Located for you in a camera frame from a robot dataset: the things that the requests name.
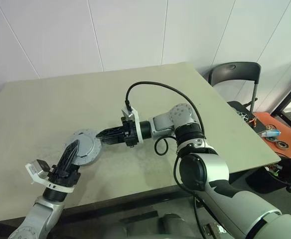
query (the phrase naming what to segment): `orange surface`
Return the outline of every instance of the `orange surface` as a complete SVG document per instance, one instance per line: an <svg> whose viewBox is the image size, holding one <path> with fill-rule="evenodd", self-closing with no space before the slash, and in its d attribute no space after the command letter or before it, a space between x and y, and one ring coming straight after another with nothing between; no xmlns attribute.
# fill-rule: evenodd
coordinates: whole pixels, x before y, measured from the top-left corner
<svg viewBox="0 0 291 239"><path fill-rule="evenodd" d="M281 132L281 135L278 136L278 140L284 141L289 145L287 150L281 150L276 147L275 143L267 141L265 138L263 140L274 152L282 153L287 157L291 158L291 128L285 124L279 122L277 119L273 118L267 112L258 112L253 113L264 125L273 124Z"/></svg>

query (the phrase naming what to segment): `gray table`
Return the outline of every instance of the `gray table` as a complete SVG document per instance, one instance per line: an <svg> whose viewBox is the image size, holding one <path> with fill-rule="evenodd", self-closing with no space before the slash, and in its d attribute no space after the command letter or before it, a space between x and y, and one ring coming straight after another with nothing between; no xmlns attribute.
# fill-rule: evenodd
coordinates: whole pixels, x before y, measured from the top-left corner
<svg viewBox="0 0 291 239"><path fill-rule="evenodd" d="M0 220L24 216L44 188L31 185L24 165L42 159L57 163L75 131L101 131L121 124L129 85L137 81L169 84L188 95L201 113L209 143L230 172L279 161L218 93L187 63L7 83L0 93ZM156 86L132 90L130 101L142 120L185 100ZM175 185L176 147L157 156L154 142L128 148L106 145L93 165L82 167L66 207L74 207Z"/></svg>

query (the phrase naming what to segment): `black wire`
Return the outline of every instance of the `black wire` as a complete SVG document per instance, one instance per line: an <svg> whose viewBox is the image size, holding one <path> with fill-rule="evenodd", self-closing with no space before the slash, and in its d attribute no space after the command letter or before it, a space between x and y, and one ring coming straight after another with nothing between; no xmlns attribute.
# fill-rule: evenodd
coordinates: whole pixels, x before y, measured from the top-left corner
<svg viewBox="0 0 291 239"><path fill-rule="evenodd" d="M168 145L168 143L167 143L167 141L166 141L166 138L173 138L173 139L176 141L176 138L173 137L173 136L170 136L170 135L165 135L165 136L162 136L162 137L158 138L158 139L155 141L155 143L154 143L154 151L155 151L155 153L156 153L157 155L159 155L159 156L163 156L163 155L165 155L165 154L167 153L167 151L169 150L169 145ZM163 139L164 142L165 142L165 151L164 151L163 153L159 153L158 150L157 150L157 144L158 144L159 141L162 140L162 139Z"/></svg>
<svg viewBox="0 0 291 239"><path fill-rule="evenodd" d="M199 216L197 215L196 200L197 200L196 197L193 196L193 209L194 209L194 215L195 215L196 224L197 224L197 227L199 228L199 230L201 232L201 235L202 235L203 239L206 239L202 224L200 223Z"/></svg>
<svg viewBox="0 0 291 239"><path fill-rule="evenodd" d="M193 192L193 191L191 191L190 189L187 189L185 186L183 186L182 184L180 184L179 183L179 180L177 179L177 177L176 177L176 167L177 167L177 163L178 163L178 161L179 161L179 155L176 157L176 159L175 159L175 162L174 162L174 167L173 167L173 177L174 177L174 180L175 180L175 182L176 182L176 184L183 190L183 191L185 191L185 192L187 192L187 193L189 193L189 194L191 194L192 196L196 196L196 194Z"/></svg>
<svg viewBox="0 0 291 239"><path fill-rule="evenodd" d="M159 82L153 82L153 81L139 81L139 82L136 82L134 84L132 84L128 90L127 90L127 93L126 93L126 106L128 108L128 110L131 110L131 106L130 106L130 102L129 102L129 93L131 91L131 89L135 86L138 86L138 85L155 85L155 86L161 86L161 87L164 87L164 88L167 88L169 90L172 90L174 92L176 92L177 94L183 96L189 103L190 105L193 107L198 119L199 119L199 122L200 122L200 126L201 126L201 130L202 130L202 133L204 133L204 126L203 126L203 122L202 122L202 119L201 119L201 116L200 116L200 113L199 111L197 110L196 106L194 105L194 103L192 102L192 100L190 100L190 98L188 96L186 96L184 93L182 93L181 91L177 90L176 88L173 88L171 86L168 86L168 85L165 85L165 84L162 84L162 83L159 83Z"/></svg>
<svg viewBox="0 0 291 239"><path fill-rule="evenodd" d="M275 152L276 154L280 154L280 155L283 155L285 158L289 158L287 157L285 154L282 154L282 153L278 153L278 152Z"/></svg>

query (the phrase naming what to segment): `circular plate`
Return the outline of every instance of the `circular plate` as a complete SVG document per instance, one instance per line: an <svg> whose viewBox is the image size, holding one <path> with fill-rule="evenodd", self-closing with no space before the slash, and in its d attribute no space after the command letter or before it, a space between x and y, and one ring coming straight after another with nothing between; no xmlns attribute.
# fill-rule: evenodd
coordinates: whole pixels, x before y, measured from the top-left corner
<svg viewBox="0 0 291 239"><path fill-rule="evenodd" d="M79 140L79 149L73 164L83 166L92 163L98 158L101 151L101 141L96 138L96 135L91 129L81 129L75 132L67 141L65 147L73 141Z"/></svg>
<svg viewBox="0 0 291 239"><path fill-rule="evenodd" d="M244 113L244 112L239 112L238 115L242 118L242 120L244 120L245 122L247 122L249 120L249 116Z"/></svg>

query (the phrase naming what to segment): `metal bearing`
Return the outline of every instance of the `metal bearing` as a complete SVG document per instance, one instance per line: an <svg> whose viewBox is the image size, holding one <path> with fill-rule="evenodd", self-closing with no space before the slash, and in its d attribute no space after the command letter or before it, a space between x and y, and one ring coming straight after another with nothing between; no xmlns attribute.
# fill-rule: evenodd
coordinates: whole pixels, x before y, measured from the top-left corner
<svg viewBox="0 0 291 239"><path fill-rule="evenodd" d="M277 148L279 148L281 150L287 150L289 148L289 145L287 143L285 143L284 141L276 141L275 145Z"/></svg>
<svg viewBox="0 0 291 239"><path fill-rule="evenodd" d="M277 137L266 137L265 139L269 142L277 142Z"/></svg>

